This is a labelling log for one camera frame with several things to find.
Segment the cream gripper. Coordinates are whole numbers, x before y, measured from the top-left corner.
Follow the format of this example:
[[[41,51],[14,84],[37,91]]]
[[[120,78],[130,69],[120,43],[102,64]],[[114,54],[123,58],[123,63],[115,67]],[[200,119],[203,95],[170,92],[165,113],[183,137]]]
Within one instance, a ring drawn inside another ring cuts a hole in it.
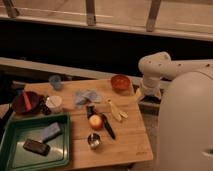
[[[139,102],[146,96],[156,97],[161,99],[160,80],[155,78],[142,78],[139,88],[136,90],[135,98]]]

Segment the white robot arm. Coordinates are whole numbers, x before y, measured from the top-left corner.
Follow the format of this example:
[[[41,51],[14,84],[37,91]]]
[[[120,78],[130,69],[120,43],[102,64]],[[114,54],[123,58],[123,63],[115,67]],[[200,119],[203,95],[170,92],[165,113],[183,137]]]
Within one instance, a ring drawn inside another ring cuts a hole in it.
[[[137,98],[160,100],[154,171],[213,171],[213,59],[142,57]]]

